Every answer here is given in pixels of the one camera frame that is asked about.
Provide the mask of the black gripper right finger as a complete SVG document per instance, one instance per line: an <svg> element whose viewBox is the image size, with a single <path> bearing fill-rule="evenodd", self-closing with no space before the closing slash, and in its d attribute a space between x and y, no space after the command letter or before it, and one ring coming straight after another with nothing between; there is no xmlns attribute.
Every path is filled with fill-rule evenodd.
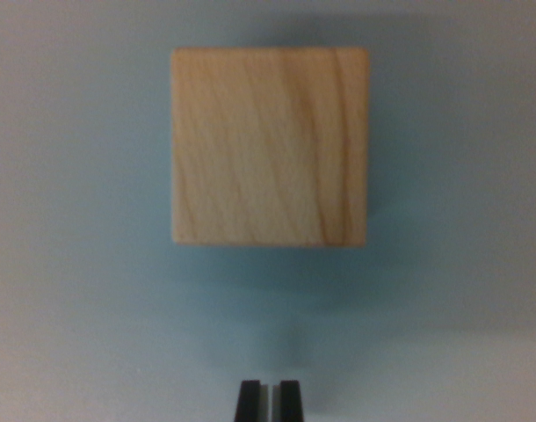
<svg viewBox="0 0 536 422"><path fill-rule="evenodd" d="M301 385L284 380L272 387L272 422L304 422Z"/></svg>

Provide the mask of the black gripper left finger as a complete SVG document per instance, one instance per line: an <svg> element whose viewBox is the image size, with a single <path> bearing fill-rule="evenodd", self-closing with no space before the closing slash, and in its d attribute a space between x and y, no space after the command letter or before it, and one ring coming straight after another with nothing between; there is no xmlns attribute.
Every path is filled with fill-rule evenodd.
<svg viewBox="0 0 536 422"><path fill-rule="evenodd" d="M235 422L266 422L269 417L268 386L260 380L241 382L235 408Z"/></svg>

